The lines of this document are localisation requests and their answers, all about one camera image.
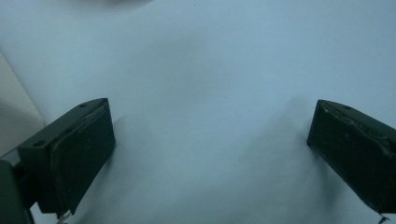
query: white surface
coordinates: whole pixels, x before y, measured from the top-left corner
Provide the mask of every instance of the white surface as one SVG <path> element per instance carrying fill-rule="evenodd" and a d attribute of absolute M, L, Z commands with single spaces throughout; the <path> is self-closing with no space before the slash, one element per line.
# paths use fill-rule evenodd
<path fill-rule="evenodd" d="M 376 223 L 305 139 L 318 98 L 396 127 L 395 11 L 2 1 L 0 48 L 46 122 L 110 100 L 118 146 L 69 223 Z"/>
<path fill-rule="evenodd" d="M 43 127 L 40 113 L 0 51 L 0 157 Z"/>

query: black mechanical part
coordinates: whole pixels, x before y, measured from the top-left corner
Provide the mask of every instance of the black mechanical part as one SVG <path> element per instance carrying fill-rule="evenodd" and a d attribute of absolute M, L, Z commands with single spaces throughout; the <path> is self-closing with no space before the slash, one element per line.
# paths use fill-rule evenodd
<path fill-rule="evenodd" d="M 18 163 L 1 161 L 0 222 L 14 223 L 5 220 L 17 220 L 15 214 L 25 220 L 15 223 L 32 223 L 25 211 L 35 202 L 43 213 L 74 214 L 115 144 L 106 98 L 78 105 L 52 122 L 17 147 Z"/>
<path fill-rule="evenodd" d="M 369 207 L 396 213 L 396 130 L 350 106 L 318 100 L 307 144 Z"/>

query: beige object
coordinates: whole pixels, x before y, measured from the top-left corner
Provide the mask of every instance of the beige object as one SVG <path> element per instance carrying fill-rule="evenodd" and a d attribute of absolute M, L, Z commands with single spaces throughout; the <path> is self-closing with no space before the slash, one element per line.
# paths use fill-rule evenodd
<path fill-rule="evenodd" d="M 43 127 L 40 113 L 0 52 L 0 157 Z"/>

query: white table surface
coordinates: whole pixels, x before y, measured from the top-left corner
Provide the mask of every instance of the white table surface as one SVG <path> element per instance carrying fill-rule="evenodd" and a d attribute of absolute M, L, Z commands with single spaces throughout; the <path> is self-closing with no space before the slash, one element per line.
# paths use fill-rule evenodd
<path fill-rule="evenodd" d="M 305 140 L 317 99 L 396 127 L 394 1 L 1 1 L 0 49 L 46 123 L 110 100 L 69 224 L 380 219 Z"/>

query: screw hole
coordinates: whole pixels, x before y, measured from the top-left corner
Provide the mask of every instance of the screw hole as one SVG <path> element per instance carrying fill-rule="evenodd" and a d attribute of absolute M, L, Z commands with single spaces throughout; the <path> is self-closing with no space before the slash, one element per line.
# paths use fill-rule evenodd
<path fill-rule="evenodd" d="M 46 141 L 40 140 L 40 141 L 33 143 L 33 147 L 40 147 L 40 146 L 43 146 L 44 144 L 46 144 Z"/>

